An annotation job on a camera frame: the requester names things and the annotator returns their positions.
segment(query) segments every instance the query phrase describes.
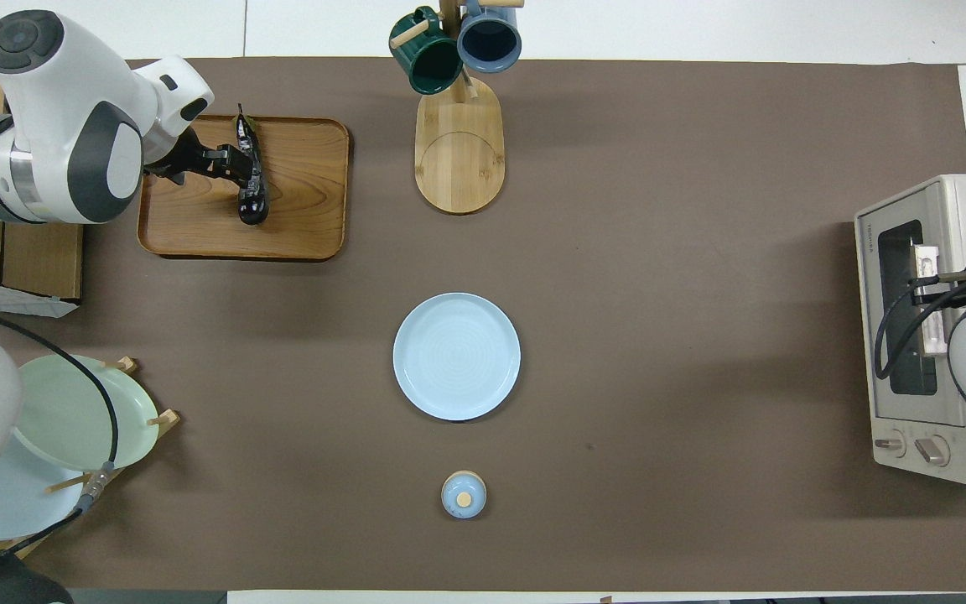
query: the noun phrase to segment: oven door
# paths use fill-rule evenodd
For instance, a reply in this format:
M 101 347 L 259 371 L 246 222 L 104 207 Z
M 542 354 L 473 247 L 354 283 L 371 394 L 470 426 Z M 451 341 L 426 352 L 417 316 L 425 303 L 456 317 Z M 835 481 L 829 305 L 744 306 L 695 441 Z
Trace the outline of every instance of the oven door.
M 870 346 L 874 345 L 875 333 L 885 308 L 898 295 L 904 294 L 908 279 L 916 276 L 912 246 L 938 246 L 942 251 L 942 256 L 938 258 L 939 271 L 962 268 L 954 267 L 953 259 L 949 257 L 948 251 L 952 246 L 948 241 L 948 226 L 944 223 L 947 210 L 943 192 L 942 183 L 931 183 L 927 188 L 879 207 L 861 218 L 864 255 L 862 280 L 866 287 L 865 312 L 869 318 L 866 326 L 869 333 L 865 334 L 865 339 Z M 908 301 L 896 307 L 885 327 L 883 364 L 889 359 L 889 351 L 896 346 L 905 326 L 919 312 Z M 948 333 L 952 329 L 954 313 L 946 310 L 943 314 L 944 330 Z M 921 336 L 921 332 L 917 331 L 908 341 L 889 378 L 874 379 L 875 416 L 963 427 L 966 413 L 950 378 L 948 361 L 945 356 L 921 355 Z

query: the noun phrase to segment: wooden tray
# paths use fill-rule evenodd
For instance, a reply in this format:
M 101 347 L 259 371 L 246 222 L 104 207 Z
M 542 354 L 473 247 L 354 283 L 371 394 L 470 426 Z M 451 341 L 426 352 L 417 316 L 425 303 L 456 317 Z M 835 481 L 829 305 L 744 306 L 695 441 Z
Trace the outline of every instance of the wooden tray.
M 345 240 L 349 131 L 333 119 L 256 117 L 271 214 L 258 226 L 237 217 L 229 180 L 185 176 L 184 186 L 147 176 L 137 238 L 160 256 L 326 260 Z M 193 122 L 208 148 L 236 145 L 233 116 Z

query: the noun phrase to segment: eggplant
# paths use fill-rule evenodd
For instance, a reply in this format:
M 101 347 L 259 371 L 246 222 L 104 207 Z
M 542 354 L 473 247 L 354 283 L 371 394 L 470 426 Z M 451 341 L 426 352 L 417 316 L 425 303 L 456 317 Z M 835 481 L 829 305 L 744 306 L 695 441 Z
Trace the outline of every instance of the eggplant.
M 271 210 L 271 200 L 267 197 L 267 182 L 263 174 L 263 161 L 260 158 L 260 138 L 252 127 L 252 120 L 245 115 L 241 103 L 237 103 L 237 146 L 252 160 L 252 176 L 248 184 L 241 187 L 237 194 L 237 215 L 246 225 L 258 225 L 266 221 Z

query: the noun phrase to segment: oven window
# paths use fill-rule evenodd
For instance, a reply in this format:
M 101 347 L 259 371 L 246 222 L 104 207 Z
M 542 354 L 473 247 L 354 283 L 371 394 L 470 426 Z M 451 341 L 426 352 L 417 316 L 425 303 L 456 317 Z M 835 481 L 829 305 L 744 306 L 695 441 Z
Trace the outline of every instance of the oven window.
M 923 243 L 923 225 L 919 221 L 905 222 L 904 225 L 883 231 L 878 236 L 878 264 L 882 282 L 882 309 L 889 309 L 897 295 L 904 294 L 908 279 L 915 278 L 912 267 L 911 246 Z M 888 359 L 894 343 L 900 340 L 901 333 L 908 322 L 919 315 L 919 309 L 908 302 L 901 302 L 893 310 L 888 324 L 885 324 L 885 350 L 882 363 Z M 919 353 L 919 332 L 908 341 L 896 361 L 890 375 L 890 388 L 897 394 L 931 395 L 938 391 L 938 378 L 934 370 L 934 359 L 924 358 Z

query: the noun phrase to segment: mug handle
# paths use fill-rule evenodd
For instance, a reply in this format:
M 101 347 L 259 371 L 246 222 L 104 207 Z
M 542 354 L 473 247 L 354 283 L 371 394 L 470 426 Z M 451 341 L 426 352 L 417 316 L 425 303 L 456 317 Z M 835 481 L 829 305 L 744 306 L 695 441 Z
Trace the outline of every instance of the mug handle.
M 438 13 L 434 11 L 431 7 L 419 7 L 413 13 L 413 19 L 417 23 L 422 23 L 426 20 L 427 31 L 430 34 L 440 34 L 442 31 L 442 22 L 438 19 Z

